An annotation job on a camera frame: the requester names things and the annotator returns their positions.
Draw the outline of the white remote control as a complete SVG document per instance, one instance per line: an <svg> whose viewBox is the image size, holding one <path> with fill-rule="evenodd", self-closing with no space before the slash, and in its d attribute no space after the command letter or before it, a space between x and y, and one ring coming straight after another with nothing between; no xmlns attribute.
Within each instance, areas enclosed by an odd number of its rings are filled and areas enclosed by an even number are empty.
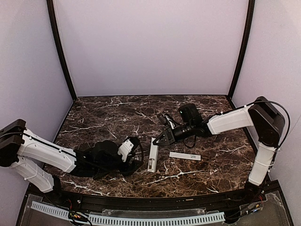
<svg viewBox="0 0 301 226"><path fill-rule="evenodd" d="M158 160L158 145L153 145L152 141L155 138L151 139L151 144L150 144L150 153L149 153L149 159L153 159L153 168L149 169L149 163L148 163L148 172L155 173L156 172L156 165L157 165L157 160Z"/></svg>

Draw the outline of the white battery cover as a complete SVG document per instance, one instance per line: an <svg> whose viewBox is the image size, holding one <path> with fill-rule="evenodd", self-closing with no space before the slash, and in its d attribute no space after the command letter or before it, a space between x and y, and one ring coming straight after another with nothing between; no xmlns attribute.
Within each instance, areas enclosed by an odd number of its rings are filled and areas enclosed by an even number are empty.
<svg viewBox="0 0 301 226"><path fill-rule="evenodd" d="M187 154L187 153L170 152L169 157L178 158L178 159L186 159L186 160L194 160L194 161L200 161L201 160L200 155Z"/></svg>

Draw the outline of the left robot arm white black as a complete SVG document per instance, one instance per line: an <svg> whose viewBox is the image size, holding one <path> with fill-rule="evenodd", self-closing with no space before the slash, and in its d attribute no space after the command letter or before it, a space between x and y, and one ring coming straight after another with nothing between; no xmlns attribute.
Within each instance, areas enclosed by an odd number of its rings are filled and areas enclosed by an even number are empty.
<svg viewBox="0 0 301 226"><path fill-rule="evenodd" d="M65 148L40 138L18 119L0 130L0 165L11 168L41 192L61 190L60 179L45 172L34 160L52 165L76 177L99 179L109 173L124 177L143 165L135 159L142 145L137 137L128 137L120 145L104 140L85 151Z"/></svg>

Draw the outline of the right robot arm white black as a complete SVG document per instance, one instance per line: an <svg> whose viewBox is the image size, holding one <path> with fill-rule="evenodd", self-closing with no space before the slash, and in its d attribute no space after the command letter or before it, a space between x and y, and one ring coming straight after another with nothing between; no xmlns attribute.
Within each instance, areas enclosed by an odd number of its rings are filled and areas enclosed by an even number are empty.
<svg viewBox="0 0 301 226"><path fill-rule="evenodd" d="M252 202L262 192L265 177L287 137L283 130L290 128L290 117L284 117L275 108L276 105L276 102L260 96L252 103L203 119L195 104L189 103L178 109L183 124L177 123L169 114L158 114L166 129L152 144L167 146L189 137L206 138L234 129L254 127L258 136L258 150L242 198L245 202Z"/></svg>

